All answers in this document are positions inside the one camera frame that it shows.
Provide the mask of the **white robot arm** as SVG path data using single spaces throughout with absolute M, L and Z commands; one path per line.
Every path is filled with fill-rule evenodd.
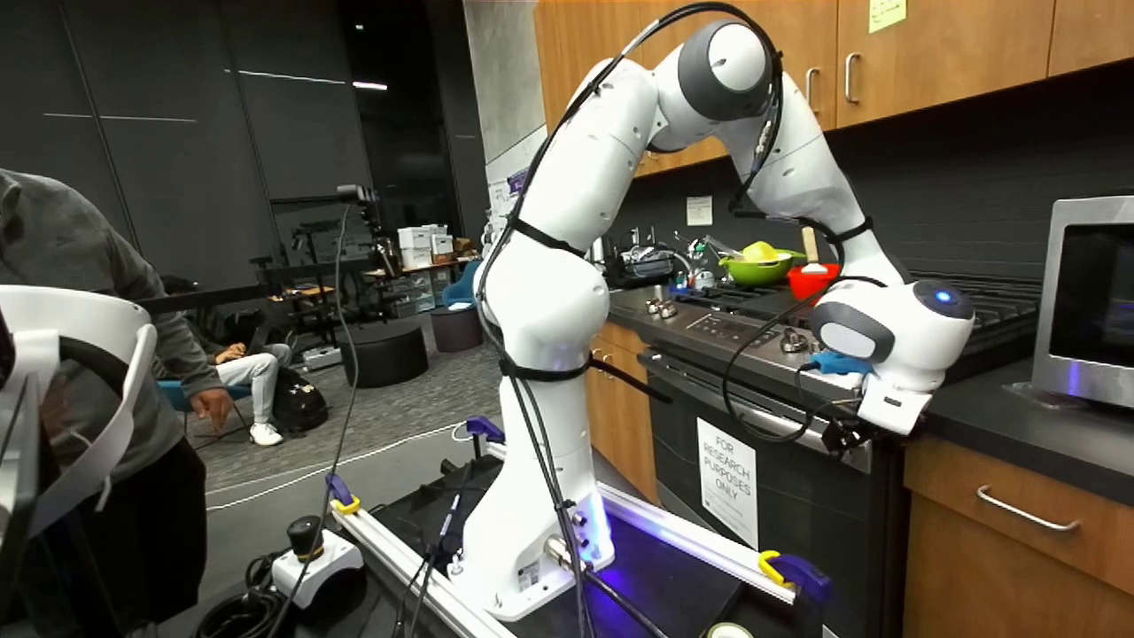
M 700 140 L 727 147 L 757 212 L 818 228 L 837 246 L 838 277 L 818 296 L 811 331 L 864 364 L 862 421 L 910 434 L 973 331 L 958 290 L 890 264 L 811 106 L 743 10 L 719 5 L 653 67 L 626 51 L 597 61 L 475 271 L 475 310 L 501 349 L 504 466 L 463 517 L 451 583 L 501 622 L 612 564 L 583 396 L 610 285 L 587 247 L 648 153 Z

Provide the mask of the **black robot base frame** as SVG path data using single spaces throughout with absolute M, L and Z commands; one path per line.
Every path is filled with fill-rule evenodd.
M 516 638 L 512 623 L 548 605 L 568 589 L 583 583 L 597 585 L 607 564 L 587 558 L 587 547 L 569 539 L 545 539 L 537 554 L 556 566 L 548 585 L 531 585 L 516 597 L 512 611 L 501 598 L 478 602 L 471 593 L 458 589 L 440 566 L 434 551 L 418 554 L 398 532 L 390 532 L 358 495 L 342 501 L 347 486 L 333 478 L 328 514 L 338 526 L 371 554 L 424 611 L 443 618 L 460 638 Z M 804 558 L 752 551 L 695 520 L 682 520 L 655 505 L 645 505 L 617 486 L 597 481 L 597 501 L 610 517 L 636 530 L 655 547 L 677 551 L 747 589 L 755 589 L 771 605 L 794 612 L 801 602 L 823 598 L 830 578 Z

